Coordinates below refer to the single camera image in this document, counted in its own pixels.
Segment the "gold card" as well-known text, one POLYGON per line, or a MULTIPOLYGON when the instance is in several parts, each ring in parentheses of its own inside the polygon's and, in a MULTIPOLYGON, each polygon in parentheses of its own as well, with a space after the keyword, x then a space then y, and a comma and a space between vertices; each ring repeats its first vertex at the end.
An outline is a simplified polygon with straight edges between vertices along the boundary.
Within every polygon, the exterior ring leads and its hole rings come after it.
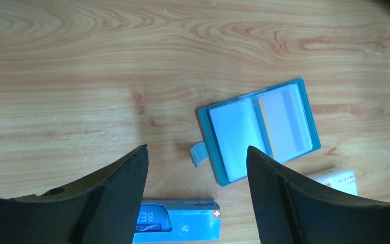
POLYGON ((271 133, 271 128, 270 128, 270 124, 269 124, 268 117, 267 117, 268 114, 267 114, 266 106, 265 106, 265 103, 264 103, 264 100, 263 100, 262 96, 258 97, 258 103, 259 103, 259 107, 260 107, 260 110, 261 110, 261 113, 262 113, 262 116, 263 116, 263 121, 264 121, 265 129, 266 129, 268 142, 269 142, 269 145, 270 145, 270 148, 271 148, 271 157, 273 159, 276 159, 277 153, 276 153, 276 149, 275 149, 275 146, 274 146, 274 143, 273 143, 273 137, 272 137, 272 133, 271 133))

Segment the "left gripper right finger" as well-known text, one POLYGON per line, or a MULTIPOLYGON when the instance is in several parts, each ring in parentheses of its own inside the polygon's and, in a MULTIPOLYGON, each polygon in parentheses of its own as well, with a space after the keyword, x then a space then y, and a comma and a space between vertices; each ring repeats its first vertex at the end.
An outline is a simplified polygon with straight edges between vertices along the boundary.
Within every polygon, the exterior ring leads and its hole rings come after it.
POLYGON ((322 185, 250 146, 247 177, 261 243, 390 243, 390 203, 322 185))

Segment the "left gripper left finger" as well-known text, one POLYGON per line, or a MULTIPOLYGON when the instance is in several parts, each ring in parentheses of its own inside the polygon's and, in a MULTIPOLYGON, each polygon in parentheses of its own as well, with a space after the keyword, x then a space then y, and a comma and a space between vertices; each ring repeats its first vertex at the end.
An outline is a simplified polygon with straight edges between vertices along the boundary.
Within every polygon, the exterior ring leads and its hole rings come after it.
POLYGON ((0 243, 132 243, 148 165, 140 145, 42 195, 0 198, 0 243))

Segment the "blue leather card holder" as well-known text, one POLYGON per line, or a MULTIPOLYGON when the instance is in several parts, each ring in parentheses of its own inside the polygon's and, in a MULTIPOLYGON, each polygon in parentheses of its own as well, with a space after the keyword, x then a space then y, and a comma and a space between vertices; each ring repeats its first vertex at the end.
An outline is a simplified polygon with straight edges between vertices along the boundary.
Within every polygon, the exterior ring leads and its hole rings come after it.
POLYGON ((274 160, 285 163, 321 147, 301 78, 200 107, 197 114, 204 139, 190 149, 191 160, 198 167, 201 161, 210 159, 220 186, 247 176, 250 146, 271 157, 259 96, 268 114, 277 153, 274 160))

